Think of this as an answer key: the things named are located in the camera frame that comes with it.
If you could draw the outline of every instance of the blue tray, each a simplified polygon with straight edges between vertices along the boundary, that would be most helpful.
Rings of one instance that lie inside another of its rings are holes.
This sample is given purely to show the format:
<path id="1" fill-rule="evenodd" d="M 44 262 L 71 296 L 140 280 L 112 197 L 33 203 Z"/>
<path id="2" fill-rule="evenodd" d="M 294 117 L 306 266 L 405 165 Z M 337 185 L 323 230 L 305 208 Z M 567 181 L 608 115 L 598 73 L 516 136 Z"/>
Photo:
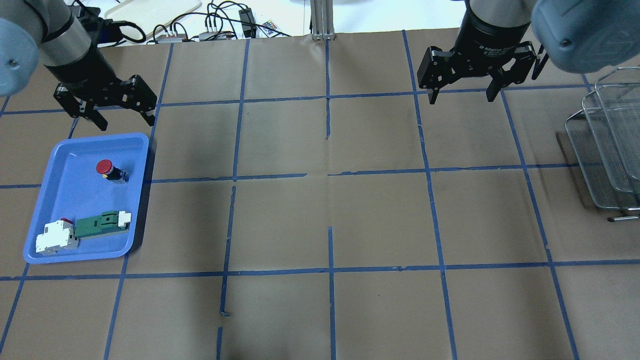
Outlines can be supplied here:
<path id="1" fill-rule="evenodd" d="M 142 133 L 69 139 L 53 148 L 33 212 L 22 256 L 31 264 L 117 258 L 126 254 L 136 231 L 149 139 Z M 109 159 L 129 173 L 125 184 L 113 184 L 95 171 L 98 161 Z M 36 253 L 36 237 L 49 222 L 80 218 L 105 211 L 131 213 L 129 230 L 96 239 L 80 240 L 74 250 L 53 255 Z"/>

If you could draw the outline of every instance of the metal post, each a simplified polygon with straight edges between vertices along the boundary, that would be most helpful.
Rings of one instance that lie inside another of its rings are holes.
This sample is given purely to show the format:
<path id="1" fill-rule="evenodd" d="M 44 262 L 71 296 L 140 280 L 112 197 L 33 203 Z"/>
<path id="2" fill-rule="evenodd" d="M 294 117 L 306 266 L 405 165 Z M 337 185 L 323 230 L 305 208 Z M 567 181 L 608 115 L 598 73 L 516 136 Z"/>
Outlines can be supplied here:
<path id="1" fill-rule="evenodd" d="M 333 40 L 333 0 L 311 1 L 311 37 L 315 41 Z"/>

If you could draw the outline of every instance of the white electrical component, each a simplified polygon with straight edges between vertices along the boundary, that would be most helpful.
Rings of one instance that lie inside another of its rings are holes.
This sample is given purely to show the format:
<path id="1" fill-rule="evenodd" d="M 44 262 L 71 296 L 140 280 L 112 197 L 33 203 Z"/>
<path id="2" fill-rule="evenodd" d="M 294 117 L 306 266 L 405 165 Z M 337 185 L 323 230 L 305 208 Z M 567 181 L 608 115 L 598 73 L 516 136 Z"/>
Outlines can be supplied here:
<path id="1" fill-rule="evenodd" d="M 131 222 L 131 213 L 128 213 L 126 211 L 118 212 L 118 227 L 121 227 L 122 229 L 124 229 L 125 227 L 127 227 L 127 224 L 130 222 Z"/>
<path id="2" fill-rule="evenodd" d="M 36 237 L 36 252 L 53 255 L 59 250 L 78 248 L 74 225 L 68 220 L 58 220 L 44 225 L 44 233 Z"/>

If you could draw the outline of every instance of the wire basket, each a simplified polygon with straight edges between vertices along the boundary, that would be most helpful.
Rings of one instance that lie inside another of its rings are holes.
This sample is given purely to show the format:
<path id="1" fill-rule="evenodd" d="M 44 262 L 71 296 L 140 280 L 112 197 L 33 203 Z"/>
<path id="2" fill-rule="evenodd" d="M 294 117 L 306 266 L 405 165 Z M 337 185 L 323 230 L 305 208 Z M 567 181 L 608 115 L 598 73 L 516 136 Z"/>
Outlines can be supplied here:
<path id="1" fill-rule="evenodd" d="M 640 209 L 640 67 L 600 78 L 565 128 L 596 206 Z"/>

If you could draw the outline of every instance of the red button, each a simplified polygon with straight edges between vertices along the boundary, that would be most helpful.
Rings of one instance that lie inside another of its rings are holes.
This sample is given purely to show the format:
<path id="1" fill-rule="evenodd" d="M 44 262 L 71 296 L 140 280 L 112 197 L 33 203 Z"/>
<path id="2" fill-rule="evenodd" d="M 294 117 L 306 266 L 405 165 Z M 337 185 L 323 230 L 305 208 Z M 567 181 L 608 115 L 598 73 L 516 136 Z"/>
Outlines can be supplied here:
<path id="1" fill-rule="evenodd" d="M 111 160 L 100 160 L 100 162 L 98 163 L 98 165 L 95 166 L 95 171 L 98 172 L 98 174 L 108 174 L 113 170 L 113 163 L 111 162 Z"/>

